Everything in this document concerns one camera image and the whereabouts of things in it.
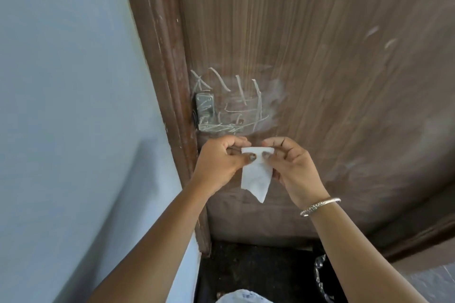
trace brown wooden door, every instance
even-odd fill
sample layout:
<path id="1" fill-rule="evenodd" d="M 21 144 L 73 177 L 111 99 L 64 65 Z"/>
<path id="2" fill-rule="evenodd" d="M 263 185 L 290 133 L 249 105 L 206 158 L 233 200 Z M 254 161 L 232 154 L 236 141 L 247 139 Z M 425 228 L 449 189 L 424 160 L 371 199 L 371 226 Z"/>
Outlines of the brown wooden door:
<path id="1" fill-rule="evenodd" d="M 189 89 L 213 94 L 223 126 L 199 133 L 199 146 L 227 133 L 257 146 L 295 139 L 367 234 L 454 177 L 455 0 L 179 4 Z M 263 204 L 239 186 L 240 174 L 210 198 L 212 237 L 302 246 L 317 236 L 279 185 Z"/>

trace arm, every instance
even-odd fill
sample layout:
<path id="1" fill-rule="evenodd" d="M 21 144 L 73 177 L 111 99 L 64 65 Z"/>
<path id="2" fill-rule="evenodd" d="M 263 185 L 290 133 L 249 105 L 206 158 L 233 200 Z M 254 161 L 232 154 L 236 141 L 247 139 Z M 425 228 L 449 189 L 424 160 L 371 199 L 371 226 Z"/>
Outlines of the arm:
<path id="1" fill-rule="evenodd" d="M 300 209 L 330 197 L 308 151 L 286 137 L 266 139 L 263 146 L 277 149 L 275 155 L 264 153 L 264 157 Z M 337 203 L 321 206 L 310 218 L 350 303 L 427 302 L 384 259 Z"/>
<path id="2" fill-rule="evenodd" d="M 228 183 L 238 169 L 256 159 L 251 153 L 228 155 L 227 148 L 231 146 L 247 147 L 251 143 L 235 136 L 207 141 L 188 185 L 95 289 L 88 303 L 166 301 L 208 198 Z"/>

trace white cloth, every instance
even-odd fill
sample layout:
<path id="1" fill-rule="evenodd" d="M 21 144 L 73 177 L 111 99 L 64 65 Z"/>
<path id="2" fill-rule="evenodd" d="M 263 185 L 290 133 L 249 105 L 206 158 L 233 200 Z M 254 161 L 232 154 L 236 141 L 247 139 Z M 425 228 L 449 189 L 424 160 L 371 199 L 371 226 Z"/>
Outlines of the white cloth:
<path id="1" fill-rule="evenodd" d="M 267 195 L 273 168 L 264 162 L 263 152 L 273 153 L 273 147 L 242 147 L 242 153 L 255 153 L 257 158 L 251 164 L 243 167 L 241 188 L 250 191 L 260 203 Z"/>
<path id="2" fill-rule="evenodd" d="M 257 293 L 248 290 L 237 290 L 217 300 L 217 303 L 272 303 Z"/>

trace light blue wall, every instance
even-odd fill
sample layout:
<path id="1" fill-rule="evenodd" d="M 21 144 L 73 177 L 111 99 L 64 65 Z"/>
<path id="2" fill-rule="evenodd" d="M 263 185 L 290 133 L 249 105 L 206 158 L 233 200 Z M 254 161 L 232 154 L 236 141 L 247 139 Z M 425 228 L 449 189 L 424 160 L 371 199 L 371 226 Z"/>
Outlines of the light blue wall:
<path id="1" fill-rule="evenodd" d="M 0 300 L 80 301 L 181 190 L 128 0 L 0 0 L 0 67 Z"/>

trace bracelet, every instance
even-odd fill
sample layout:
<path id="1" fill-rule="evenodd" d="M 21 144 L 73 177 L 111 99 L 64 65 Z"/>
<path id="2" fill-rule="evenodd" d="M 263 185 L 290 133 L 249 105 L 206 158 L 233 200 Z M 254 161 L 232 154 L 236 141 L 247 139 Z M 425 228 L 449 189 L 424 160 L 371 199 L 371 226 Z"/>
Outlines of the bracelet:
<path id="1" fill-rule="evenodd" d="M 341 201 L 341 199 L 339 197 L 333 197 L 331 199 L 327 199 L 327 200 L 321 201 L 319 203 L 311 205 L 306 210 L 300 212 L 300 215 L 303 216 L 303 217 L 308 217 L 310 214 L 312 214 L 314 211 L 316 211 L 321 206 L 327 205 L 329 203 L 337 203 L 338 201 Z"/>

